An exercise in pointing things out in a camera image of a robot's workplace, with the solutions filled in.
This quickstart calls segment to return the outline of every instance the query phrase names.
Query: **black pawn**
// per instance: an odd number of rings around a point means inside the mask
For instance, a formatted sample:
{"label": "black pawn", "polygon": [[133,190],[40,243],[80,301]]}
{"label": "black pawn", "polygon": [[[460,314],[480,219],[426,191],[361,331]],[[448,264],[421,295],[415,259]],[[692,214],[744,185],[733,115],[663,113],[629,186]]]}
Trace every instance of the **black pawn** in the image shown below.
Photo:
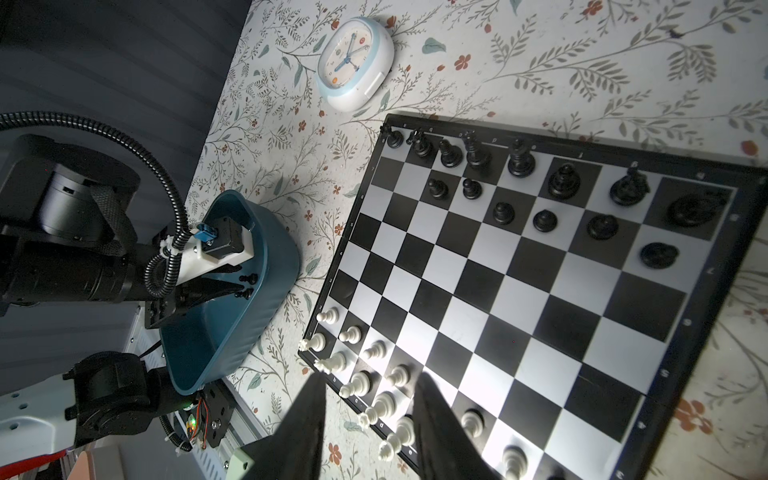
{"label": "black pawn", "polygon": [[549,177],[549,194],[558,200],[573,197],[581,186],[581,177],[573,164],[562,164]]}
{"label": "black pawn", "polygon": [[500,225],[508,225],[515,219],[515,209],[506,202],[498,202],[493,207],[493,220]]}
{"label": "black pawn", "polygon": [[654,269],[662,269],[672,266],[680,251],[674,245],[666,243],[649,243],[640,250],[640,260],[645,266]]}
{"label": "black pawn", "polygon": [[613,215],[595,215],[587,223],[587,233],[595,240],[608,240],[619,231],[619,223]]}
{"label": "black pawn", "polygon": [[551,232],[557,225],[558,216],[549,210],[542,210],[533,216],[533,226],[540,232]]}
{"label": "black pawn", "polygon": [[440,140],[440,161],[447,168],[458,166],[462,162],[462,149],[451,145],[445,138]]}

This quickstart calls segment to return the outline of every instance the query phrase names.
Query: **white square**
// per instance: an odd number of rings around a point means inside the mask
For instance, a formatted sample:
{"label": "white square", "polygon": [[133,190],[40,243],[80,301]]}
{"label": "white square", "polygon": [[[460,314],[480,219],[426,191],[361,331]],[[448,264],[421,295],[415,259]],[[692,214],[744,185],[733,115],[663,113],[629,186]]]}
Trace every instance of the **white square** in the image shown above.
{"label": "white square", "polygon": [[358,283],[355,289],[355,296],[352,297],[352,302],[349,304],[349,311],[358,316],[363,322],[368,325],[373,321],[373,317],[376,315],[376,309],[379,308],[379,302],[382,296],[379,295],[371,287],[364,283]]}
{"label": "white square", "polygon": [[515,373],[515,381],[565,406],[580,368],[581,364],[570,356],[531,339]]}
{"label": "white square", "polygon": [[437,241],[448,211],[434,205],[419,202],[413,212],[408,233],[430,243]]}
{"label": "white square", "polygon": [[491,314],[533,335],[547,299],[549,293],[505,275]]}
{"label": "white square", "polygon": [[602,315],[621,270],[566,253],[550,293],[590,312]]}
{"label": "white square", "polygon": [[406,232],[388,223],[382,223],[381,227],[379,227],[379,232],[376,234],[376,239],[373,241],[371,251],[394,263],[397,260],[397,254],[400,253],[400,247],[405,238]]}
{"label": "white square", "polygon": [[601,318],[584,363],[647,393],[667,346],[636,330]]}
{"label": "white square", "polygon": [[427,261],[422,278],[447,292],[453,293],[466,263],[466,257],[435,245],[432,254],[429,255],[429,261]]}
{"label": "white square", "polygon": [[458,389],[488,413],[498,417],[512,387],[512,380],[511,375],[473,353]]}
{"label": "white square", "polygon": [[421,279],[406,272],[402,268],[394,266],[389,274],[384,296],[406,312],[411,309],[413,297],[419,289]]}
{"label": "white square", "polygon": [[469,251],[469,259],[499,273],[507,273],[519,241],[520,236],[516,233],[483,223]]}
{"label": "white square", "polygon": [[402,324],[397,345],[424,365],[427,363],[435,338],[437,338],[437,330],[409,313]]}
{"label": "white square", "polygon": [[486,321],[488,321],[487,313],[453,296],[440,324],[440,332],[470,352],[474,352]]}

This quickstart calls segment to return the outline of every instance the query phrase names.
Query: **white pawn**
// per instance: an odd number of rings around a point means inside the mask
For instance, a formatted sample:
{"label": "white pawn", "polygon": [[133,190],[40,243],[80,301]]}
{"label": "white pawn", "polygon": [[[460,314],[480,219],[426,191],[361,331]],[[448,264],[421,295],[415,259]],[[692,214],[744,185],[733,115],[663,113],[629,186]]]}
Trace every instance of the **white pawn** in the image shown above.
{"label": "white pawn", "polygon": [[384,380],[386,380],[387,383],[391,386],[405,386],[409,379],[410,375],[408,374],[408,370],[406,369],[405,365],[397,365],[392,369],[389,375],[384,377]]}
{"label": "white pawn", "polygon": [[339,310],[337,310],[334,306],[326,310],[325,312],[320,312],[315,317],[318,322],[325,322],[329,325],[332,323],[336,323],[339,321]]}
{"label": "white pawn", "polygon": [[357,372],[352,375],[349,383],[342,385],[339,389],[339,396],[348,399],[352,395],[363,396],[371,390],[371,380],[365,372]]}
{"label": "white pawn", "polygon": [[384,355],[386,355],[386,346],[381,340],[374,342],[360,353],[363,360],[382,359]]}
{"label": "white pawn", "polygon": [[346,332],[339,334],[339,340],[342,342],[358,343],[362,339],[362,332],[358,326],[351,326]]}
{"label": "white pawn", "polygon": [[364,428],[373,425],[379,419],[387,419],[394,413],[395,398],[389,392],[381,392],[373,399],[373,404],[357,416],[357,422]]}
{"label": "white pawn", "polygon": [[416,440],[416,431],[413,420],[402,417],[397,421],[394,433],[387,435],[386,440],[379,445],[379,460],[391,462],[395,455],[400,453],[402,447],[413,445]]}
{"label": "white pawn", "polygon": [[314,335],[312,335],[311,339],[299,340],[300,352],[305,352],[309,349],[319,352],[324,348],[326,348],[326,337],[320,332],[316,332]]}

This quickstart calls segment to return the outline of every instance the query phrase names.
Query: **black square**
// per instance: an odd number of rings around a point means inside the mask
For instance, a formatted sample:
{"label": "black square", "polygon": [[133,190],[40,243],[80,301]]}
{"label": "black square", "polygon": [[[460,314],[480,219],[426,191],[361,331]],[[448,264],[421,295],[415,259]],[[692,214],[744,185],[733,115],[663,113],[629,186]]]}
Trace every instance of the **black square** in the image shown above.
{"label": "black square", "polygon": [[[445,182],[445,185],[448,186],[448,194],[445,195],[445,198],[438,200],[429,193],[429,178],[434,178],[435,180]],[[427,204],[434,205],[435,207],[440,207],[443,210],[447,210],[448,207],[451,206],[451,201],[453,200],[454,194],[458,192],[458,183],[461,178],[437,170],[430,171],[429,178],[427,179],[427,183],[424,184],[424,191],[422,192],[422,197],[420,200]]]}
{"label": "black square", "polygon": [[379,294],[384,294],[384,287],[389,281],[389,274],[392,272],[392,262],[386,258],[379,257],[375,253],[368,255],[366,267],[362,269],[360,283],[371,287]]}
{"label": "black square", "polygon": [[503,273],[467,260],[453,294],[483,312],[490,313],[503,279]]}
{"label": "black square", "polygon": [[511,376],[518,373],[531,336],[491,315],[485,323],[475,353]]}
{"label": "black square", "polygon": [[371,248],[373,248],[373,241],[376,240],[376,235],[379,233],[381,224],[382,223],[375,218],[360,214],[357,216],[357,223],[352,230],[352,236],[349,240],[366,250],[371,250]]}
{"label": "black square", "polygon": [[437,244],[462,257],[469,257],[478,230],[480,222],[448,212],[437,237]]}
{"label": "black square", "polygon": [[507,275],[548,292],[558,277],[565,252],[521,237]]}
{"label": "black square", "polygon": [[581,360],[599,321],[598,314],[550,295],[533,337]]}
{"label": "black square", "polygon": [[[531,210],[533,209],[533,204],[535,201],[536,197],[533,195],[523,194],[514,190],[507,190],[506,188],[496,187],[496,190],[493,192],[491,204],[488,205],[488,211],[485,212],[483,223],[493,225],[494,227],[503,228],[504,230],[516,233],[517,235],[522,235],[525,224],[528,222],[528,217],[531,215]],[[493,219],[493,209],[496,208],[496,204],[498,202],[506,202],[507,204],[512,205],[512,208],[515,209],[515,218],[512,220],[512,222],[507,223],[506,225],[501,225],[499,222]]]}
{"label": "black square", "polygon": [[515,380],[498,418],[543,449],[560,410],[557,404]]}
{"label": "black square", "polygon": [[604,316],[665,342],[685,293],[621,272]]}
{"label": "black square", "polygon": [[700,238],[702,240],[712,240],[712,235],[714,235],[717,224],[720,222],[720,216],[723,214],[722,212],[719,212],[712,220],[699,225],[698,227],[680,227],[679,225],[670,222],[667,218],[667,210],[669,209],[669,206],[678,198],[688,194],[703,194],[710,191],[718,192],[719,194],[722,194],[724,198],[730,198],[731,196],[730,190],[724,188],[695,184],[677,178],[662,178],[657,191],[651,192],[651,195],[654,195],[654,200],[650,204],[650,208],[645,215],[643,223],[653,227],[682,233],[683,235],[690,235],[691,237]]}
{"label": "black square", "polygon": [[598,215],[596,212],[589,210],[584,212],[568,251],[621,270],[640,229],[640,224],[617,218],[618,232],[607,240],[595,240],[587,233],[587,225],[596,215]]}
{"label": "black square", "polygon": [[621,442],[640,397],[632,387],[584,364],[565,409]]}
{"label": "black square", "polygon": [[422,279],[411,304],[411,313],[434,329],[440,329],[450,302],[450,293]]}
{"label": "black square", "polygon": [[401,194],[392,194],[392,199],[389,201],[389,206],[384,214],[384,221],[400,230],[408,230],[408,225],[411,224],[413,212],[416,211],[418,204],[419,202],[412,198],[404,197]]}
{"label": "black square", "polygon": [[[581,177],[581,186],[578,188],[578,191],[573,197],[567,200],[559,200],[549,194],[549,177],[563,164],[573,164],[574,169],[578,172],[579,177]],[[547,176],[544,178],[544,183],[541,185],[541,191],[538,193],[538,196],[548,198],[549,200],[556,200],[568,205],[575,205],[576,207],[586,207],[589,197],[592,195],[594,184],[598,181],[600,170],[602,168],[601,165],[586,164],[585,162],[555,157],[552,159],[552,165],[550,165]]]}
{"label": "black square", "polygon": [[397,337],[400,336],[402,324],[406,321],[408,313],[390,302],[386,297],[382,297],[379,302],[379,308],[373,316],[371,327],[377,332],[387,337],[392,343],[397,343]]}
{"label": "black square", "polygon": [[472,352],[437,332],[437,338],[432,345],[432,350],[429,351],[426,366],[440,378],[458,388],[471,358]]}
{"label": "black square", "polygon": [[329,296],[344,305],[345,308],[349,308],[349,304],[352,302],[352,297],[355,295],[356,288],[357,280],[353,279],[342,270],[337,270],[336,278],[333,280]]}

